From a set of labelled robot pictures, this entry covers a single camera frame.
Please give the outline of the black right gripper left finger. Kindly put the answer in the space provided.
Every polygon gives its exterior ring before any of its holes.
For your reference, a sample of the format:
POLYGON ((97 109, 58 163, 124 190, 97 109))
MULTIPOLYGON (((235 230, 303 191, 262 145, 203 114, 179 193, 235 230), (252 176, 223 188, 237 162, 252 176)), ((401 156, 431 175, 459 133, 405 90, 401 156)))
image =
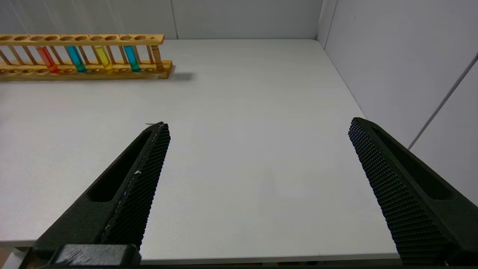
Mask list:
POLYGON ((171 140, 168 124, 143 130, 33 246, 49 259, 67 244, 140 247, 171 140))

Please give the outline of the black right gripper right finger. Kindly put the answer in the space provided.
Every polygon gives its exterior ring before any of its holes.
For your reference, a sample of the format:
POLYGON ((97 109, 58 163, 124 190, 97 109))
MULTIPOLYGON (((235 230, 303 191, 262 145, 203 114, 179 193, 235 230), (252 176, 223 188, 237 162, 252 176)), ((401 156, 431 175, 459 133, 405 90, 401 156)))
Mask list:
POLYGON ((380 126, 348 136, 405 265, 476 265, 478 208, 380 126))

